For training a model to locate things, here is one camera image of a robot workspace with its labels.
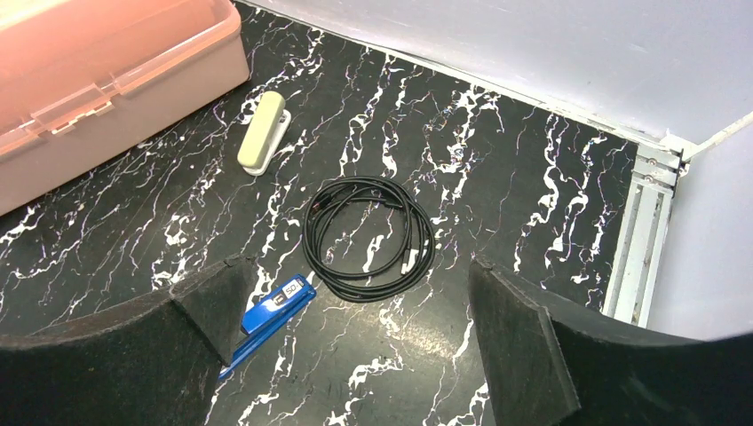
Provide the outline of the beige small stapler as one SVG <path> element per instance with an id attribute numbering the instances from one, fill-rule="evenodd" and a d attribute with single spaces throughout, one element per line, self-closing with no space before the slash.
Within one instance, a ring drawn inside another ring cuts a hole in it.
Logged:
<path id="1" fill-rule="evenodd" d="M 285 98 L 276 91 L 260 97 L 236 155 L 247 174 L 257 177 L 266 172 L 292 119 L 285 105 Z"/>

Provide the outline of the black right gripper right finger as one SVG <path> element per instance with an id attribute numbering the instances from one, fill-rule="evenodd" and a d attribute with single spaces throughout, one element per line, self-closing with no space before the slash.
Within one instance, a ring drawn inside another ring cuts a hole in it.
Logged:
<path id="1" fill-rule="evenodd" d="M 499 425 L 749 425 L 752 337 L 633 326 L 481 258 L 468 294 Z"/>

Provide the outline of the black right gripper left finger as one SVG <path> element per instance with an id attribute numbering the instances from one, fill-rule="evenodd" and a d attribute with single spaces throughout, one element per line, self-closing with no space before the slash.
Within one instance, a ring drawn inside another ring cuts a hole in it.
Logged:
<path id="1" fill-rule="evenodd" d="M 232 359 L 256 261 L 1 339 L 4 425 L 201 425 Z"/>

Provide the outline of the blue stapler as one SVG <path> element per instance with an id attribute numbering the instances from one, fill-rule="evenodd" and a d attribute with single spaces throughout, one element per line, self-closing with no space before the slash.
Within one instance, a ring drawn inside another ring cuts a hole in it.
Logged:
<path id="1" fill-rule="evenodd" d="M 226 379 L 254 351 L 265 343 L 290 319 L 303 310 L 317 295 L 310 282 L 298 274 L 275 288 L 242 316 L 240 341 L 228 367 L 223 367 L 219 379 Z"/>

